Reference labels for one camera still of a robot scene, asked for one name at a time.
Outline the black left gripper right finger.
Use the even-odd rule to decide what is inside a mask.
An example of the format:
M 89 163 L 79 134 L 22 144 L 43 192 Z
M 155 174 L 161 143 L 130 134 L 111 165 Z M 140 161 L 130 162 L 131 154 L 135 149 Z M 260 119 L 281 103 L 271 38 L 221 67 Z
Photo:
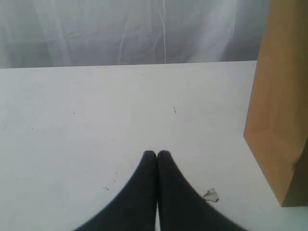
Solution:
M 160 151 L 158 209 L 162 231 L 243 231 L 210 206 L 182 175 L 169 151 Z

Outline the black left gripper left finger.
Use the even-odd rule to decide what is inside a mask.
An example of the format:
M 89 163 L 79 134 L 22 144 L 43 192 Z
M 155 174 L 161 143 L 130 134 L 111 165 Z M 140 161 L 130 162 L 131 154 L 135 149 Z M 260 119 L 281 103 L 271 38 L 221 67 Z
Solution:
M 78 231 L 154 231 L 158 194 L 157 157 L 145 151 L 119 194 Z

